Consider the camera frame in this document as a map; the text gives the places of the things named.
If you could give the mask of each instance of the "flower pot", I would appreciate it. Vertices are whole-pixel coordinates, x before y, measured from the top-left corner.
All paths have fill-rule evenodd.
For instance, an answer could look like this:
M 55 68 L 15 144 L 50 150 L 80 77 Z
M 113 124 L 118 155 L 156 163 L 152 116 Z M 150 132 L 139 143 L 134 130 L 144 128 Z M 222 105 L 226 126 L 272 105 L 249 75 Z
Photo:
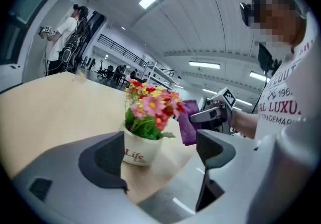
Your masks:
M 123 161 L 138 166 L 149 166 L 161 148 L 162 139 L 149 140 L 141 138 L 130 132 L 125 125 L 124 133 L 125 156 Z

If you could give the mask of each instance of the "black metal railing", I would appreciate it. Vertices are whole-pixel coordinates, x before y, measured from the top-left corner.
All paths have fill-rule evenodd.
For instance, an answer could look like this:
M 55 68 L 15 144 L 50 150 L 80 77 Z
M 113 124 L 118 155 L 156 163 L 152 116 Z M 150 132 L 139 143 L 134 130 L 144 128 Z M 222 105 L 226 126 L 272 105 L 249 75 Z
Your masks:
M 133 61 L 134 63 L 138 64 L 140 67 L 145 68 L 146 62 L 133 54 L 131 51 L 127 50 L 125 47 L 119 45 L 115 41 L 111 40 L 110 38 L 104 36 L 103 34 L 100 34 L 98 38 L 98 42 L 102 43 L 103 45 L 109 47 L 110 49 L 113 49 L 117 53 L 120 53 L 122 56 L 126 57 L 127 59 Z
M 174 71 L 170 69 L 160 69 L 162 72 L 164 72 L 168 77 L 174 76 Z

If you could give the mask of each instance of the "potted plant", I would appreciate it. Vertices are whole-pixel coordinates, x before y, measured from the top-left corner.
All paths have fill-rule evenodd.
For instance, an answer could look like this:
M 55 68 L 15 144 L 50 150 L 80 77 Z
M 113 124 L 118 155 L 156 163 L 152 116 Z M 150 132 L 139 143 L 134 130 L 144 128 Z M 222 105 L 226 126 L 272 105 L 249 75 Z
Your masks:
M 140 83 L 128 78 L 125 89 L 125 156 L 124 162 L 148 166 L 162 144 L 162 138 L 174 135 L 163 132 L 169 118 L 185 112 L 176 92 L 167 92 L 153 84 Z

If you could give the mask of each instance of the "purple cloth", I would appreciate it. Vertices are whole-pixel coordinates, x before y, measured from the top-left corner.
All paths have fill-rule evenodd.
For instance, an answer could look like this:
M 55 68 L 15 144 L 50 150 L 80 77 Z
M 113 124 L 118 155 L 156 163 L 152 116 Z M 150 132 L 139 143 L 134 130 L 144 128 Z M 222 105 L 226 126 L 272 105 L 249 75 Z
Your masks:
M 183 101 L 186 113 L 180 113 L 178 117 L 181 137 L 186 146 L 196 144 L 196 130 L 201 128 L 200 123 L 190 123 L 189 117 L 200 112 L 196 100 Z

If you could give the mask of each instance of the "table top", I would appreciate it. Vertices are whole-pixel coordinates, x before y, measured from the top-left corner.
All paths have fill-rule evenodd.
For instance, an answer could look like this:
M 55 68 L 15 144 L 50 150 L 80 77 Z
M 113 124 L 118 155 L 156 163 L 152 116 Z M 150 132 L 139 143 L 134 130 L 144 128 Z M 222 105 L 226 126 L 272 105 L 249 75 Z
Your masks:
M 47 149 L 123 129 L 125 93 L 69 72 L 36 79 L 0 95 L 0 160 L 10 178 Z M 171 180 L 196 152 L 182 143 L 178 122 L 169 120 L 150 167 L 122 163 L 132 202 Z

